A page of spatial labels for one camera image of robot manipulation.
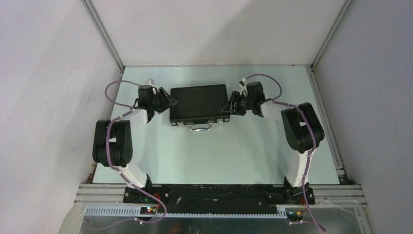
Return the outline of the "black poker set case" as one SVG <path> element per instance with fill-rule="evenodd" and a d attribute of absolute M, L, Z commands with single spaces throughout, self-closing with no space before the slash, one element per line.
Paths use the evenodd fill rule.
<path fill-rule="evenodd" d="M 230 121 L 230 114 L 222 112 L 228 102 L 224 84 L 172 88 L 170 96 L 177 101 L 169 109 L 171 126 L 188 126 L 197 132 Z"/>

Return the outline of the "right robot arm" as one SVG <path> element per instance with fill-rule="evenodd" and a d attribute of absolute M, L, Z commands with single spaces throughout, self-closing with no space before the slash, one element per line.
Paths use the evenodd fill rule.
<path fill-rule="evenodd" d="M 308 183 L 308 172 L 314 152 L 324 140 L 325 133 L 313 105 L 299 105 L 266 98 L 260 82 L 240 82 L 241 91 L 234 91 L 222 108 L 223 113 L 244 116 L 251 111 L 259 117 L 274 117 L 283 123 L 286 141 L 296 151 L 286 176 L 290 184 L 283 191 L 286 202 L 295 204 L 303 197 L 301 186 Z"/>

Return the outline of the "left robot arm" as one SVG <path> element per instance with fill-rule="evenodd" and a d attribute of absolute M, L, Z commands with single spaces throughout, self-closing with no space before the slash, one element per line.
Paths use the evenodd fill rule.
<path fill-rule="evenodd" d="M 149 123 L 155 113 L 161 114 L 177 100 L 167 91 L 145 84 L 138 88 L 138 98 L 128 111 L 114 119 L 98 120 L 95 125 L 92 157 L 94 162 L 116 171 L 142 203 L 152 201 L 154 190 L 148 186 L 149 176 L 132 163 L 132 126 Z"/>

